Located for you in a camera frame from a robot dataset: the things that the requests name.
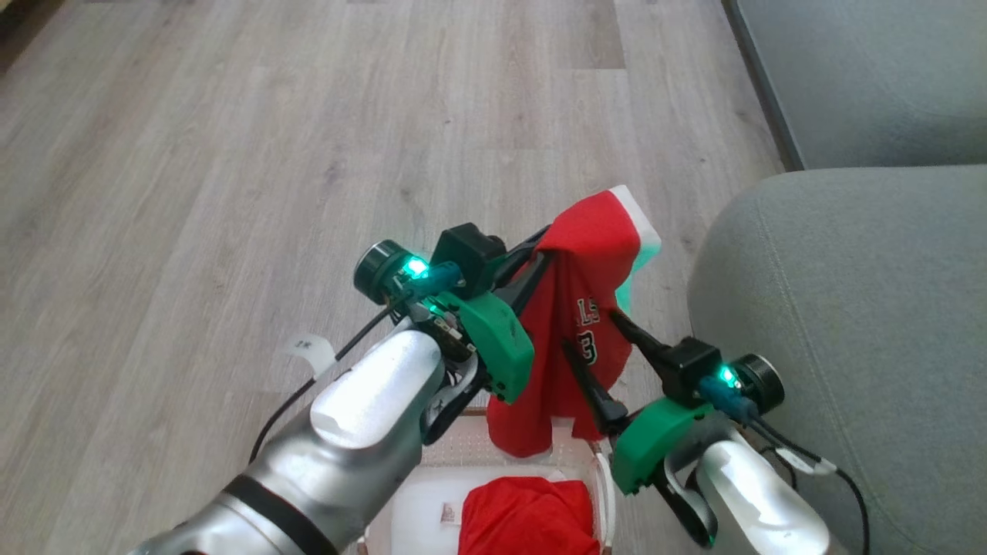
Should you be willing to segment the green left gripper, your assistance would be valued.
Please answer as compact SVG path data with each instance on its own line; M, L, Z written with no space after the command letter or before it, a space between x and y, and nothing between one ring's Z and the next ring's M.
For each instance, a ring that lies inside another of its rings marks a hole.
M395 324L407 323L433 338L447 362L478 362L480 387L514 403L534 363L532 341L518 317L553 263L551 252L538 250L549 229L512 248L502 264L498 252L486 255L452 241L431 261L395 241L380 241L356 264L355 287L387 309ZM494 292L512 284L513 307Z

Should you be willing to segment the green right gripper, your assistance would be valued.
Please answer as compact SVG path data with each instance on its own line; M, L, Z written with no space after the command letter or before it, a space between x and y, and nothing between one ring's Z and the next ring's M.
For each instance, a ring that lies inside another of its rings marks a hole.
M609 317L661 380L672 375L666 358L670 345L657 340L619 309L611 310ZM602 386L570 341L563 341L563 352L597 432L618 437L613 445L613 481L627 496L651 486L659 464L685 438L696 419L719 412L749 426L783 403L782 379L767 359L744 355L724 362L716 355L710 363L688 363L676 372L673 382L684 388L681 399L666 395L630 421L627 407Z

